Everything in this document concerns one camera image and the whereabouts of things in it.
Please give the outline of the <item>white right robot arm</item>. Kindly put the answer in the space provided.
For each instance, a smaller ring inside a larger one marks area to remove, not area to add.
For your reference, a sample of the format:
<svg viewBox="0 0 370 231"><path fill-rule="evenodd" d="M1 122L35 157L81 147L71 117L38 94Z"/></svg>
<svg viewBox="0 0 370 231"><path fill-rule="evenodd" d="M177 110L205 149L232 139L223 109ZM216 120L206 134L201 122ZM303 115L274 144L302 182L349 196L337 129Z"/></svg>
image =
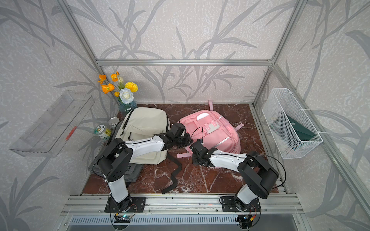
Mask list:
<svg viewBox="0 0 370 231"><path fill-rule="evenodd" d="M234 196L239 211L249 209L253 201L267 199L279 178L277 170L256 151L232 154L217 148L207 149L199 140L190 146L190 150L201 166L226 168L242 176L245 184Z"/></svg>

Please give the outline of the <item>beige backpack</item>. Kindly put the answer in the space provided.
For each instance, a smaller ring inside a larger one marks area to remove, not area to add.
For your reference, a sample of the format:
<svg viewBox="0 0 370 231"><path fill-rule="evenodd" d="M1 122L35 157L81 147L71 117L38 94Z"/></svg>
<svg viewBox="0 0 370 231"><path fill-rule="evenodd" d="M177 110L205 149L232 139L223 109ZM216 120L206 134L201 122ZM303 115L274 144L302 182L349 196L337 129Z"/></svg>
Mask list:
<svg viewBox="0 0 370 231"><path fill-rule="evenodd" d="M170 129L170 121L165 111L138 107L129 112L120 126L120 131L116 138L123 141L137 141L151 138L153 135L165 133ZM165 194L175 189L178 185L176 175L182 170L182 164L175 157L168 154L167 151L152 152L140 157L132 158L130 163L142 165L157 165L164 160L170 160L177 165L177 168L171 173L172 184L164 188L161 193Z"/></svg>

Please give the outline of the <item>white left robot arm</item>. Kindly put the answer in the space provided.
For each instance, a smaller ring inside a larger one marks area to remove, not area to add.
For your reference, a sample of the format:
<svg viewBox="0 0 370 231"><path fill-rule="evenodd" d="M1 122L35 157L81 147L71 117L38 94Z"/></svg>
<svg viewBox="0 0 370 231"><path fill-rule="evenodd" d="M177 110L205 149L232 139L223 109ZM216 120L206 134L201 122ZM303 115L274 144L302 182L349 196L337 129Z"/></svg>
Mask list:
<svg viewBox="0 0 370 231"><path fill-rule="evenodd" d="M150 138L137 141L123 141L116 138L95 159L93 166L98 166L110 189L108 211L121 212L132 204L125 182L125 172L133 158L152 152L166 151L174 146L183 148L192 143L191 135L181 123L174 123L165 133L155 134Z"/></svg>

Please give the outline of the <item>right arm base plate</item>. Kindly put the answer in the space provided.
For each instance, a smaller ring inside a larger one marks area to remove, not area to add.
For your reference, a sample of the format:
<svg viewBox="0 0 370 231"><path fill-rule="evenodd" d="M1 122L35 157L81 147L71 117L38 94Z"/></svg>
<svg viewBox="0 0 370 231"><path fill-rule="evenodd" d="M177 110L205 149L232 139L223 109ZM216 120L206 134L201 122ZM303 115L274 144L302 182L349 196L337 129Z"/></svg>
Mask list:
<svg viewBox="0 0 370 231"><path fill-rule="evenodd" d="M223 212L261 212L259 198L253 199L250 203L244 203L236 196L222 196L219 202Z"/></svg>

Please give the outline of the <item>pink backpack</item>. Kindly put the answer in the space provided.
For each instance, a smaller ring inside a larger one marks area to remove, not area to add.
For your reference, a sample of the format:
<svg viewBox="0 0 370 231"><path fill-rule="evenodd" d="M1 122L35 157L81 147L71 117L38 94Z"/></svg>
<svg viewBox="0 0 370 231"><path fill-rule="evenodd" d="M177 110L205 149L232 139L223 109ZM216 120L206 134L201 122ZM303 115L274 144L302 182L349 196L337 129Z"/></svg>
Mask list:
<svg viewBox="0 0 370 231"><path fill-rule="evenodd" d="M237 131L244 125L233 127L230 122L213 109L209 100L209 110L202 110L187 115L179 120L190 134L192 141L202 139L207 149L217 148L221 151L240 154L241 142Z"/></svg>

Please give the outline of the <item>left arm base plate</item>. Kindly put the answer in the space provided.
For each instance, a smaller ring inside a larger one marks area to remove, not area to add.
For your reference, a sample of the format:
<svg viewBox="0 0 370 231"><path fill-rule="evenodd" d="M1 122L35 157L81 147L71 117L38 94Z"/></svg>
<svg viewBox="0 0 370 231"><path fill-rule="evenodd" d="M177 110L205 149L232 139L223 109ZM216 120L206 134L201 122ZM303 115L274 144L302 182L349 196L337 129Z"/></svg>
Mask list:
<svg viewBox="0 0 370 231"><path fill-rule="evenodd" d="M116 202L111 196L108 198L105 213L143 213L146 197L128 196L121 202Z"/></svg>

